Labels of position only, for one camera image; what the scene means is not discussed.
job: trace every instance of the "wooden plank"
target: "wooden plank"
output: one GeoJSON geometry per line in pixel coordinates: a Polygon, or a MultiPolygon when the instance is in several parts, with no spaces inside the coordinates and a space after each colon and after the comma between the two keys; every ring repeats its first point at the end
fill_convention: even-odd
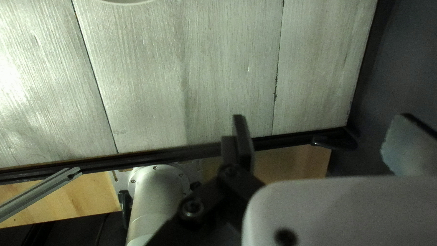
{"type": "Polygon", "coordinates": [[[376,0],[285,0],[273,134],[346,125],[376,0]]]}
{"type": "MultiPolygon", "coordinates": [[[[0,186],[0,203],[39,181],[0,186]]],[[[0,223],[0,228],[120,211],[108,172],[84,174],[0,223]]]]}
{"type": "Polygon", "coordinates": [[[68,0],[0,4],[0,167],[115,154],[68,0]]]}
{"type": "Polygon", "coordinates": [[[120,152],[271,134],[282,0],[73,0],[120,152]]]}
{"type": "MultiPolygon", "coordinates": [[[[331,150],[311,145],[255,152],[254,175],[265,184],[291,179],[324,178],[331,150]]],[[[217,175],[221,157],[202,160],[204,182],[217,175]]]]}

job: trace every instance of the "plank seam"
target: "plank seam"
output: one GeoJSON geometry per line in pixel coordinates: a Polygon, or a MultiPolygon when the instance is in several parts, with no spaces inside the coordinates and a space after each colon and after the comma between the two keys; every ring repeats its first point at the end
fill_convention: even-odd
{"type": "Polygon", "coordinates": [[[277,90],[277,75],[279,74],[279,55],[281,51],[281,34],[282,34],[282,17],[284,16],[284,3],[285,0],[282,0],[282,12],[281,12],[281,28],[279,29],[279,46],[277,49],[277,63],[276,63],[276,77],[274,79],[274,93],[273,93],[273,114],[272,114],[272,127],[270,135],[273,135],[273,124],[274,124],[274,112],[275,112],[275,106],[276,106],[276,90],[277,90]]]}
{"type": "Polygon", "coordinates": [[[102,93],[101,93],[100,88],[99,88],[99,83],[97,83],[97,78],[96,78],[96,73],[94,72],[93,63],[91,62],[90,54],[88,53],[87,44],[85,42],[85,39],[83,38],[82,27],[80,26],[79,19],[77,17],[76,8],[74,7],[73,0],[70,0],[70,1],[71,1],[71,5],[73,7],[74,15],[76,16],[77,26],[79,27],[80,36],[82,38],[83,46],[85,47],[85,52],[87,53],[88,62],[90,63],[90,66],[91,66],[91,71],[93,73],[93,78],[94,78],[94,81],[96,83],[97,90],[99,91],[99,96],[100,96],[100,101],[102,102],[103,111],[105,113],[106,120],[108,122],[109,130],[111,131],[111,136],[112,136],[112,141],[114,142],[115,151],[117,152],[117,154],[119,154],[118,148],[117,148],[117,143],[115,142],[115,138],[114,138],[114,133],[112,131],[111,123],[109,122],[108,113],[106,112],[106,107],[105,107],[105,104],[103,103],[103,98],[102,98],[102,93]]]}

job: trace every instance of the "bolt head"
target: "bolt head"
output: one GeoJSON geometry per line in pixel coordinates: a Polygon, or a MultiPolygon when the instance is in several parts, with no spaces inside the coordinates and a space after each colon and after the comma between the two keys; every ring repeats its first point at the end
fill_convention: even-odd
{"type": "Polygon", "coordinates": [[[182,213],[187,217],[197,217],[203,212],[203,203],[199,199],[188,200],[182,205],[182,213]]]}
{"type": "Polygon", "coordinates": [[[234,177],[238,175],[238,171],[235,167],[227,167],[225,169],[225,175],[228,177],[234,177]]]}
{"type": "Polygon", "coordinates": [[[294,246],[298,242],[296,234],[287,228],[277,230],[274,240],[280,246],[294,246]]]}

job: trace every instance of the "wooden floor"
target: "wooden floor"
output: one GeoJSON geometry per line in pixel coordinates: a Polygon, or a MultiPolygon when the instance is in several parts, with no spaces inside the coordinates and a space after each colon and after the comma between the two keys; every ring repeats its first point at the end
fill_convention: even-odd
{"type": "Polygon", "coordinates": [[[0,3],[0,167],[343,126],[376,0],[0,3]]]}

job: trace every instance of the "black metal bracket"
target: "black metal bracket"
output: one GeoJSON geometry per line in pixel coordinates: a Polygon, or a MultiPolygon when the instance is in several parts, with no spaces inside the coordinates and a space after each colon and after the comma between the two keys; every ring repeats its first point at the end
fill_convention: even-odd
{"type": "Polygon", "coordinates": [[[132,197],[128,190],[120,190],[118,192],[118,201],[120,202],[121,214],[123,217],[123,227],[127,230],[129,228],[129,220],[132,211],[132,197]]]}
{"type": "Polygon", "coordinates": [[[148,246],[206,245],[211,235],[229,226],[241,233],[249,199],[264,184],[250,172],[254,150],[243,116],[234,116],[234,130],[234,136],[222,137],[223,163],[217,176],[180,203],[148,246]]]}
{"type": "Polygon", "coordinates": [[[337,151],[352,151],[358,148],[357,141],[349,134],[349,131],[345,130],[343,136],[326,136],[321,134],[313,135],[311,139],[312,146],[320,146],[327,149],[337,151]]]}

